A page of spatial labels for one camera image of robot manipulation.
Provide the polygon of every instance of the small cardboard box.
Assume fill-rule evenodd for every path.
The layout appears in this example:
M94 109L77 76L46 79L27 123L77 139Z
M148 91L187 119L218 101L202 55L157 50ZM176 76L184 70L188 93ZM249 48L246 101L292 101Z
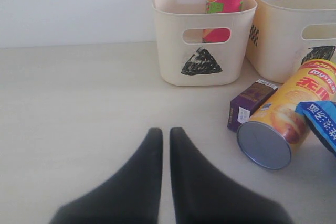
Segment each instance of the small cardboard box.
M247 122L277 90L278 86L261 79L257 80L231 101L227 127L237 132L238 128Z

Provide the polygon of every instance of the barcode label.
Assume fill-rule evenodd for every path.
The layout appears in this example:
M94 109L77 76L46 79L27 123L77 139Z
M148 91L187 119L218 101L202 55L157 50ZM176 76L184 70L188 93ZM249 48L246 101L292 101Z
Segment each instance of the barcode label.
M257 80L257 82L261 83L263 85L269 86L269 87L273 88L274 90L276 90L278 88L278 86L276 86L272 83L269 83L268 81L264 81L264 80L259 79L259 80Z
M245 110L242 107L239 107L239 112L238 112L238 122L239 123L246 123L248 119L250 118L250 111Z

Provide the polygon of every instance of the white wall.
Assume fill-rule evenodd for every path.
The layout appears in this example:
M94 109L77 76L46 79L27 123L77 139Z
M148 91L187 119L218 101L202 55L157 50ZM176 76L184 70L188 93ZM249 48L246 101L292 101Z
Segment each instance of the white wall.
M155 40L151 0L0 0L0 48Z

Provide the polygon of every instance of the table surface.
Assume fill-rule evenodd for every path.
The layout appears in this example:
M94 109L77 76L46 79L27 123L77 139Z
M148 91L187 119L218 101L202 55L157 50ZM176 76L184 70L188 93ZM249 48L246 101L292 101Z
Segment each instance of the table surface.
M253 164L226 127L229 102L259 75L244 62L234 83L176 87L160 77L156 44L0 50L0 223L45 224L164 132L160 223L175 223L169 130L184 127L223 173L274 199L296 223L334 223L336 162L312 134L287 168Z

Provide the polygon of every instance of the blue snack bag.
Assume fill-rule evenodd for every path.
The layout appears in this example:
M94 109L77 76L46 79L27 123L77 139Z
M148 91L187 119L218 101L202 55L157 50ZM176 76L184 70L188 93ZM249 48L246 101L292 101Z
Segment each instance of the blue snack bag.
M312 132L336 156L336 103L300 102L295 112L305 116Z

